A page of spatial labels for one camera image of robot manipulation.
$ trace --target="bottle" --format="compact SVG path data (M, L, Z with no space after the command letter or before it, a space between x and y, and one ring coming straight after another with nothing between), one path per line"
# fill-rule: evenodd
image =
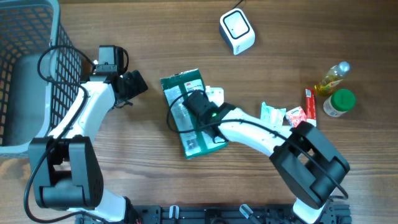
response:
M340 64L333 66L326 77L317 85L315 85L315 93L323 96L328 96L332 93L333 88L337 86L349 71L348 62L340 62Z
M327 115L337 118L343 113L353 109L355 101L356 98L353 92L340 89L325 100L323 103L323 110Z

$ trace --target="brown wood surface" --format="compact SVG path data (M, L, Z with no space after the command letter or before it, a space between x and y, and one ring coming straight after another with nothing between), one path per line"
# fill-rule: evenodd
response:
M73 43L94 59L98 46L120 45L149 86L133 107L110 111L95 141L105 186L134 205L262 205L295 200L268 158L231 143L185 160L179 137L165 125L159 79L199 68L225 101L259 117L265 101L305 106L311 87L342 60L352 71L339 88L352 90L355 109L327 116L317 98L318 127L351 165L343 181L355 223L397 223L398 2L247 1L242 5L256 43L234 56L218 32L235 2L136 2L61 5ZM30 223L22 206L27 159L0 159L1 223ZM39 209L41 218L62 212Z

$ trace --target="green lid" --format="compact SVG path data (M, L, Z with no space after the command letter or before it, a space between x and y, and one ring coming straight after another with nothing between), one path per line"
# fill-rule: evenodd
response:
M340 89L331 96L330 103L338 111L349 111L355 106L355 96L352 91Z

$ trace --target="red and white wrapper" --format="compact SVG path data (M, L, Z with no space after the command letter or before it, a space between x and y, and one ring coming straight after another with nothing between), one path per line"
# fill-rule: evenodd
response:
M307 122L317 126L317 115L315 113L315 96L314 90L306 88L305 89L305 99L307 102Z
M286 112L285 117L291 127L297 127L300 122L307 120L307 115L305 115L304 110L301 106L298 106Z

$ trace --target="bottle cap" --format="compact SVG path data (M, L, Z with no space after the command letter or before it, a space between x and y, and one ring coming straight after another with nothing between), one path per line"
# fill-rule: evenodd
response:
M344 75L349 71L349 63L348 62L340 62L337 66L337 73L339 75Z
M352 91L340 89L331 96L330 103L338 111L349 111L355 106L356 98Z

